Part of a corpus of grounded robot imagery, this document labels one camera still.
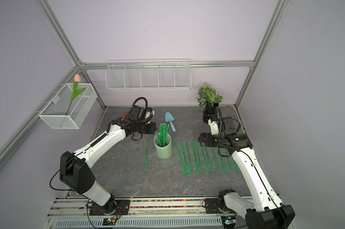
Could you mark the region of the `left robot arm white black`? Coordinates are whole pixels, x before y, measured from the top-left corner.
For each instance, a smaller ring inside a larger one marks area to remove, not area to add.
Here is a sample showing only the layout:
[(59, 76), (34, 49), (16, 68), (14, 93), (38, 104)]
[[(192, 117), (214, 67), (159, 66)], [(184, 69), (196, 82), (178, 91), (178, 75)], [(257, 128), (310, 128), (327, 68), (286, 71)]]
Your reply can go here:
[(156, 123), (152, 122), (154, 110), (133, 105), (127, 116), (110, 120), (107, 129), (91, 143), (71, 153), (63, 153), (60, 159), (59, 179), (76, 193), (99, 205), (105, 213), (116, 208), (115, 197), (97, 181), (91, 168), (114, 145), (135, 133), (152, 135)]

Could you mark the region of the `eleventh green straw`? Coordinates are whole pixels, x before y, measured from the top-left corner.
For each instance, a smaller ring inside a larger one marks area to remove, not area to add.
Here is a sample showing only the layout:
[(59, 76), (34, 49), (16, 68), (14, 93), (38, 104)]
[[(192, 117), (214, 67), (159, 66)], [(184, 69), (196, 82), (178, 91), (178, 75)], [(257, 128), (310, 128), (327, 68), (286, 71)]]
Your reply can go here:
[(238, 171), (238, 165), (237, 165), (236, 161), (233, 161), (233, 163), (234, 163), (235, 171), (236, 171), (236, 172), (239, 172), (239, 171)]

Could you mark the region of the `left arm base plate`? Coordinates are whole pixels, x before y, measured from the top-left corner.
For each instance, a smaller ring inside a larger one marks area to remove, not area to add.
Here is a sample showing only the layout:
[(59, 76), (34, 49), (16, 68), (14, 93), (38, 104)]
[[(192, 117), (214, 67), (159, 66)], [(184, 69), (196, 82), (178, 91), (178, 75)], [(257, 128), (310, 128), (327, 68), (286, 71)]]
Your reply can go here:
[(106, 207), (101, 207), (96, 203), (92, 203), (89, 214), (91, 216), (128, 215), (130, 203), (131, 201), (129, 199), (116, 199), (112, 204), (113, 208), (108, 205)]

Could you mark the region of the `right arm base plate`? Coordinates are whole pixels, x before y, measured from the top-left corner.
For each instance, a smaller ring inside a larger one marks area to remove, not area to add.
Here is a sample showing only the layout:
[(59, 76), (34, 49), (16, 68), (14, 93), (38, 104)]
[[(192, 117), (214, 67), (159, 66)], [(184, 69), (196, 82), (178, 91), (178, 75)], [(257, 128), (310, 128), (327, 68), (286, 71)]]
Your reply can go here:
[(216, 198), (206, 198), (202, 201), (206, 214), (235, 214), (233, 210), (224, 210)]

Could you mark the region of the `light green metal cup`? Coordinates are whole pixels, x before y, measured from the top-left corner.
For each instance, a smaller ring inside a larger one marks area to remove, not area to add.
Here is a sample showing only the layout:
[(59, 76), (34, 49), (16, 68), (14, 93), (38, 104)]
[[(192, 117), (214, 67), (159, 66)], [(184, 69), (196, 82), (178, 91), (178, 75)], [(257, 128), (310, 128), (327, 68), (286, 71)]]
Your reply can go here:
[(154, 136), (153, 142), (155, 145), (156, 153), (157, 153), (159, 158), (167, 159), (172, 155), (172, 152), (173, 152), (173, 150), (172, 150), (172, 139), (171, 139), (170, 134), (166, 135), (164, 147), (160, 146), (157, 135)]

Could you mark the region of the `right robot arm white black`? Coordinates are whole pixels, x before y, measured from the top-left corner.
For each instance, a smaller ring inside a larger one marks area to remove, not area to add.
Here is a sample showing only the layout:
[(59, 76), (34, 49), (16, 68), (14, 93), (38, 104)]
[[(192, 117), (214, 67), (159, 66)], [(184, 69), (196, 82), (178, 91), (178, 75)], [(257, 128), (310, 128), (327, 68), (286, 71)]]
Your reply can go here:
[(211, 131), (201, 133), (198, 141), (205, 147), (223, 149), (221, 157), (231, 157), (238, 165), (250, 190), (252, 200), (240, 196), (235, 190), (220, 191), (218, 209), (222, 213), (234, 212), (243, 217), (249, 229), (286, 229), (295, 217), (291, 205), (285, 205), (273, 190), (255, 155), (246, 134), (239, 134), (231, 117), (216, 114), (208, 120)]

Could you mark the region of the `twelfth green straw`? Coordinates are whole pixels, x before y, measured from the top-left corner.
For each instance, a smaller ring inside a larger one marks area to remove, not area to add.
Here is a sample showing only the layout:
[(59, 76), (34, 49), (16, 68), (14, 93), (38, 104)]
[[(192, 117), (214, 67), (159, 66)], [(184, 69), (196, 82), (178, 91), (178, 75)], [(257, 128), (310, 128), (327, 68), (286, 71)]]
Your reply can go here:
[(145, 172), (145, 173), (148, 171), (149, 145), (150, 145), (150, 139), (147, 139), (147, 145), (146, 145), (146, 159), (145, 159), (145, 168), (144, 168), (144, 172)]

